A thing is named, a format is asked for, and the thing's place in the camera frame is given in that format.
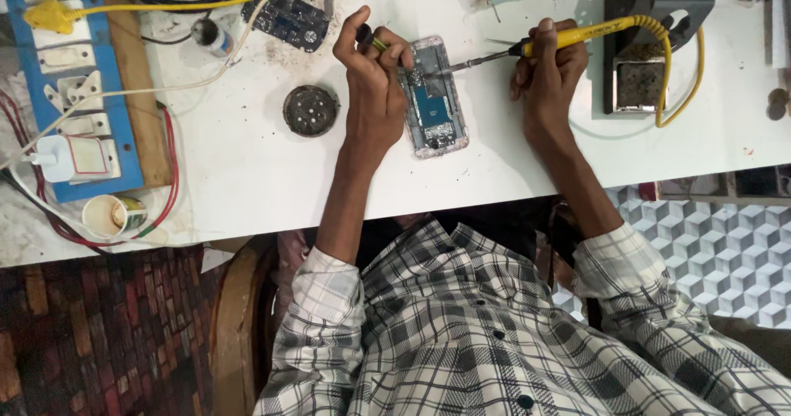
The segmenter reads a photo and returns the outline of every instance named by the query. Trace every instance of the screwdriver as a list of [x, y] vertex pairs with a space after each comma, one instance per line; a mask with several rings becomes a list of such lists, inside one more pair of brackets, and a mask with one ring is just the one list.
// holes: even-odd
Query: screwdriver
[[367, 23], [364, 23], [357, 28], [357, 37], [355, 40], [359, 44], [374, 46], [374, 48], [379, 50], [379, 53], [384, 53], [384, 51], [388, 49], [388, 46], [384, 42], [381, 42], [373, 35], [373, 30], [371, 30], [371, 26]]
[[[570, 30], [559, 31], [558, 49], [571, 46], [573, 44], [585, 41], [587, 39], [609, 35], [610, 33], [615, 33], [616, 31], [625, 30], [629, 27], [634, 27], [638, 25], [638, 20], [639, 19], [636, 19], [636, 16], [630, 16], [625, 18], [612, 19], [607, 22], [600, 23], [598, 25], [592, 25], [590, 27], [572, 28]], [[462, 62], [461, 64], [456, 64], [447, 68], [443, 68], [437, 72], [426, 73], [425, 75], [423, 75], [423, 77], [431, 78], [431, 77], [441, 77], [443, 75], [450, 75], [453, 72], [458, 72], [459, 70], [464, 70], [465, 68], [475, 67], [476, 65], [481, 65], [484, 62], [494, 61], [496, 59], [500, 59], [501, 57], [506, 57], [506, 56], [532, 57], [533, 38], [525, 37], [524, 39], [519, 41], [519, 43], [517, 43], [516, 45], [507, 49], [504, 52], [493, 54], [487, 57], [479, 57], [477, 59], [471, 59], [469, 61]]]

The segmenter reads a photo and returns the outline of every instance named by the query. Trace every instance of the white table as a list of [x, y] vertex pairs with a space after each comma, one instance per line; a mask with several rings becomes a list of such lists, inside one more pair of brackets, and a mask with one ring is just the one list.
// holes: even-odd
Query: white table
[[[491, 8], [479, 9], [476, 1], [335, 0], [330, 34], [316, 53], [305, 54], [257, 32], [245, 44], [241, 62], [217, 83], [160, 94], [176, 119], [183, 179], [176, 208], [155, 239], [186, 244], [319, 223], [344, 137], [348, 98], [344, 68], [332, 57], [331, 45], [342, 19], [363, 4], [371, 6], [372, 26], [385, 24], [409, 40], [440, 35], [451, 61], [499, 51], [501, 46], [486, 39], [517, 40], [542, 17], [574, 17], [585, 24], [603, 20], [603, 0], [511, 2], [498, 6], [501, 23]], [[235, 12], [238, 8], [228, 10], [228, 16], [216, 12], [213, 17], [233, 19]], [[765, 61], [763, 16], [761, 4], [717, 0], [704, 23], [707, 67], [702, 87], [666, 129], [654, 128], [653, 117], [602, 113], [603, 43], [599, 39], [588, 44], [590, 65], [570, 116], [578, 143], [603, 185], [791, 162], [791, 120], [773, 122], [765, 114], [767, 95], [783, 82]], [[189, 22], [177, 21], [183, 24], [168, 37], [186, 31]], [[163, 37], [173, 16], [146, 15], [144, 23]], [[236, 37], [241, 28], [236, 18]], [[191, 42], [149, 45], [147, 51], [157, 86], [209, 77], [222, 64]], [[673, 55], [673, 108], [691, 87], [695, 60], [694, 42]], [[373, 180], [367, 218], [555, 193], [522, 138], [521, 107], [508, 99], [512, 69], [513, 59], [503, 59], [456, 74], [469, 147], [420, 161], [404, 134]], [[321, 138], [299, 137], [283, 121], [284, 98], [302, 84], [328, 89], [342, 105], [335, 126]], [[165, 188], [139, 196], [158, 211], [166, 195]], [[0, 266], [92, 254], [59, 239], [38, 212], [12, 199], [15, 195], [6, 187], [0, 187], [0, 196], [0, 217], [16, 224], [0, 225]]]

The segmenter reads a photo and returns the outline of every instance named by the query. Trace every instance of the plaid shirt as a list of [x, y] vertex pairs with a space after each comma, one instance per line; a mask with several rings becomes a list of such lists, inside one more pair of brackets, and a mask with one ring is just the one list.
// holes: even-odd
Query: plaid shirt
[[584, 241], [552, 304], [530, 260], [460, 224], [406, 232], [362, 274], [313, 249], [255, 414], [781, 414], [791, 383], [712, 330], [624, 224]]

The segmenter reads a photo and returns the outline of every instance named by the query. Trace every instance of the man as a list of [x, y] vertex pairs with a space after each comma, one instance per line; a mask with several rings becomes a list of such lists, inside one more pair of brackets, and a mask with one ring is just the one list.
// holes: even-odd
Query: man
[[536, 58], [517, 63], [511, 100], [586, 239], [573, 288], [598, 299], [606, 335], [553, 306], [532, 262], [464, 224], [436, 220], [392, 242], [362, 273], [368, 188], [403, 133], [398, 60], [408, 44], [354, 48], [368, 7], [346, 20], [335, 56], [348, 69], [346, 140], [316, 238], [293, 280], [257, 414], [780, 414], [791, 383], [711, 330], [668, 284], [665, 264], [618, 215], [577, 147], [569, 103], [584, 44], [557, 50], [544, 19]]

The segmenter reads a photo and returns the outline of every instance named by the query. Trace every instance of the shirt sleeve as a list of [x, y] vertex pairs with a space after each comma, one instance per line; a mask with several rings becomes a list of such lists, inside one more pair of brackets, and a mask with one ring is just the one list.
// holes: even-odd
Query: shirt sleeve
[[791, 383], [746, 346], [712, 330], [670, 283], [665, 261], [625, 223], [574, 252], [573, 286], [598, 299], [609, 335], [726, 414], [791, 411]]
[[359, 270], [313, 248], [292, 287], [253, 414], [345, 414], [362, 361]]

